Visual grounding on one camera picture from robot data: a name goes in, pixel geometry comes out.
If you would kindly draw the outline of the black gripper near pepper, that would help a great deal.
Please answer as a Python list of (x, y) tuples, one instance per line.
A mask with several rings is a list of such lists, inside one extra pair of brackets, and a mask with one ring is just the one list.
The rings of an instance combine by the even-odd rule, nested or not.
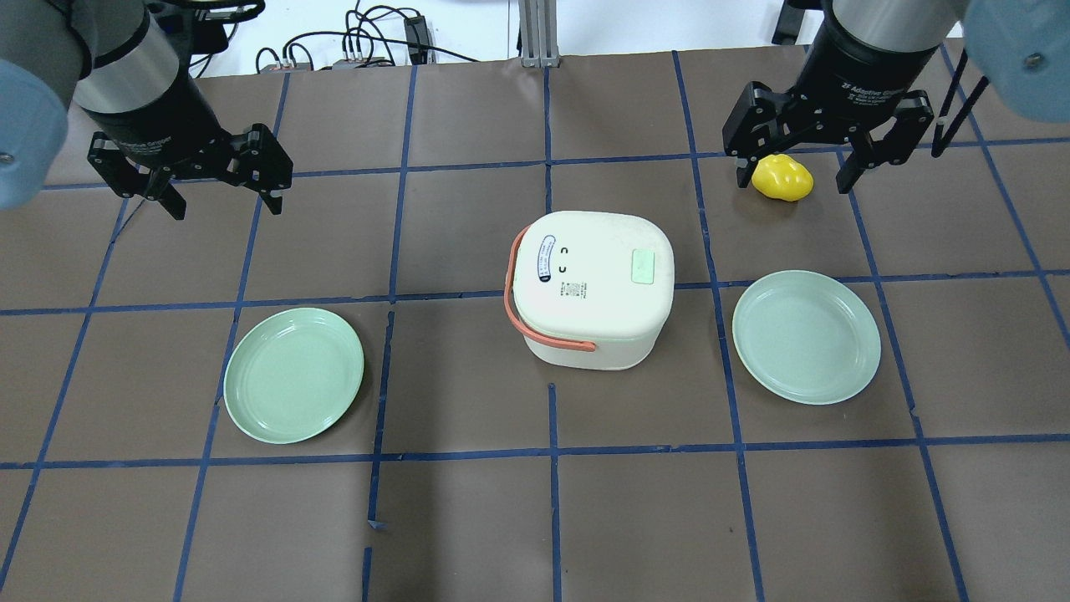
[(933, 120), (917, 77), (936, 51), (895, 51), (857, 38), (837, 17), (826, 17), (794, 84), (771, 90), (749, 81), (723, 125), (727, 156), (746, 188), (761, 159), (788, 149), (849, 142), (852, 152), (836, 175), (849, 194), (868, 169), (906, 163)]

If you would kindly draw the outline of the black gripper other arm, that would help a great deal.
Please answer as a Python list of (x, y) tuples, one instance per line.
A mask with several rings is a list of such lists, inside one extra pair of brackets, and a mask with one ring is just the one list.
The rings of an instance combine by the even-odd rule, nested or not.
[(141, 196), (182, 221), (186, 202), (173, 182), (209, 177), (259, 195), (282, 214), (293, 161), (263, 123), (226, 130), (192, 76), (175, 60), (119, 59), (87, 78), (87, 115), (100, 127), (88, 163), (118, 196)]

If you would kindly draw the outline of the silver robot arm near pepper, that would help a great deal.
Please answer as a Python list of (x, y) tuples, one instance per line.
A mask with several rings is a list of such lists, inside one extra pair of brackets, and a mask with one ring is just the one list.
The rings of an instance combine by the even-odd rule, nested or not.
[[(1069, 42), (1066, 1), (786, 1), (788, 11), (824, 19), (798, 79), (786, 92), (750, 81), (722, 139), (739, 187), (761, 160), (813, 142), (851, 146), (836, 183), (849, 192), (865, 171), (906, 163), (932, 129), (939, 156), (993, 87), (1009, 110), (1036, 122), (1065, 123)], [(956, 24), (963, 32), (953, 84), (974, 64), (980, 79), (958, 114), (935, 108), (914, 82)]]

